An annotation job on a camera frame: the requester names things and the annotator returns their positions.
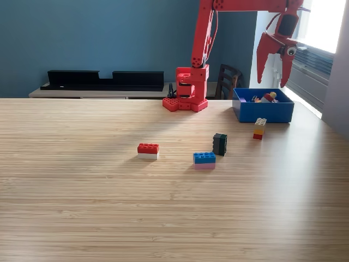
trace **cable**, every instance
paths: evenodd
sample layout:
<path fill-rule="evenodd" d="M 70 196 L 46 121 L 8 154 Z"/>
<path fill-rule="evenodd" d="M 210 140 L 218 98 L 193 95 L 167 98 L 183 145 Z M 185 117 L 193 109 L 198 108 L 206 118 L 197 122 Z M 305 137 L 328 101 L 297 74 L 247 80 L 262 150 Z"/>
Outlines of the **cable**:
<path fill-rule="evenodd" d="M 218 11 L 216 10 L 215 13 L 216 13 L 216 28 L 215 28 L 215 30 L 214 30 L 214 34 L 213 34 L 213 38 L 212 38 L 212 43 L 211 43 L 210 46 L 209 46 L 209 50 L 208 50 L 208 53 L 207 53 L 207 58 L 206 58 L 206 60 L 208 60 L 208 58 L 209 58 L 209 54 L 211 53 L 211 50 L 212 50 L 212 47 L 213 47 L 213 43 L 214 43 L 214 39 L 216 38 L 217 31 L 218 31 Z"/>

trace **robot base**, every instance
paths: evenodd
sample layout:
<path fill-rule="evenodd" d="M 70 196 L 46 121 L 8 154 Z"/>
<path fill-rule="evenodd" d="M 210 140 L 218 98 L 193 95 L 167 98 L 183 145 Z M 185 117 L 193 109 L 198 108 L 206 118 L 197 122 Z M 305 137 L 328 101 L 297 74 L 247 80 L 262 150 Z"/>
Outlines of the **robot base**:
<path fill-rule="evenodd" d="M 190 103 L 182 103 L 178 98 L 164 98 L 163 99 L 163 107 L 167 108 L 171 112 L 175 112 L 177 110 L 192 110 L 194 112 L 199 112 L 205 109 L 208 106 L 207 99 L 200 102 L 198 105 L 190 104 Z"/>

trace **pink lego brick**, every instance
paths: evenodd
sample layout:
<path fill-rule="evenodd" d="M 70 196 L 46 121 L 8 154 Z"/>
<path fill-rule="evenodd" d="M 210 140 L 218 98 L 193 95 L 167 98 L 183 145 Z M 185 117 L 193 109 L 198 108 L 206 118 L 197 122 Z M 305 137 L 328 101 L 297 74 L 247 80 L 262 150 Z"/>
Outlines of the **pink lego brick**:
<path fill-rule="evenodd" d="M 194 169 L 215 169 L 216 163 L 194 164 Z"/>

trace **blue wall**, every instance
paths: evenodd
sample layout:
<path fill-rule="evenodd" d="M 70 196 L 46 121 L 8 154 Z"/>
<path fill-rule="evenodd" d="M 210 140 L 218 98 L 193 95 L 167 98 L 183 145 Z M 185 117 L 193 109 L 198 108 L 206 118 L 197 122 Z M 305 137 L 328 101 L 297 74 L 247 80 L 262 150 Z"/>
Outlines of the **blue wall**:
<path fill-rule="evenodd" d="M 166 82 L 174 81 L 177 67 L 190 66 L 198 3 L 1 0 L 0 97 L 27 97 L 47 82 L 51 69 L 101 70 L 102 78 L 114 70 L 160 70 Z M 255 16 L 223 15 L 209 81 L 228 63 L 249 82 Z"/>

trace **window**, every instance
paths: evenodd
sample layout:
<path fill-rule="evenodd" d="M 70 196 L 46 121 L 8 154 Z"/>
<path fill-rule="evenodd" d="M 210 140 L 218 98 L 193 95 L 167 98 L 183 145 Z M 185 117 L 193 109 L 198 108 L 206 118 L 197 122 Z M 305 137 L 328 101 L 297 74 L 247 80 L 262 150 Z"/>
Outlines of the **window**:
<path fill-rule="evenodd" d="M 346 0 L 304 0 L 298 41 L 318 49 L 336 52 Z"/>

